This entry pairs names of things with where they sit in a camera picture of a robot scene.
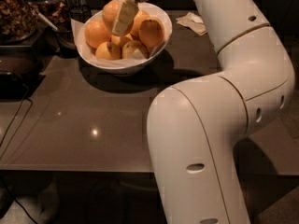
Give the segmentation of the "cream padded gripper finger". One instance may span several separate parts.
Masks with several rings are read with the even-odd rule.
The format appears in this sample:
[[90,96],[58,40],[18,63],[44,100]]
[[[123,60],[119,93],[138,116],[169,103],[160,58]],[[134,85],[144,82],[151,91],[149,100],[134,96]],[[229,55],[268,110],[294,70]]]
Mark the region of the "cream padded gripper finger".
[[117,36],[126,35],[127,29],[134,21],[138,10],[139,8],[136,0],[121,0],[118,15],[114,20],[112,34]]

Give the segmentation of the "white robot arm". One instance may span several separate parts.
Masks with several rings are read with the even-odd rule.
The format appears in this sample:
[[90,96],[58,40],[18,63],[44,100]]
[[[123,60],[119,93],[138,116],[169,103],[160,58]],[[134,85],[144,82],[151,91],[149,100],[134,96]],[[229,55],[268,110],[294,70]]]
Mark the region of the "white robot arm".
[[250,224],[235,144],[292,98],[295,73],[252,0],[193,0],[221,71],[161,91],[147,118],[149,154],[167,224]]

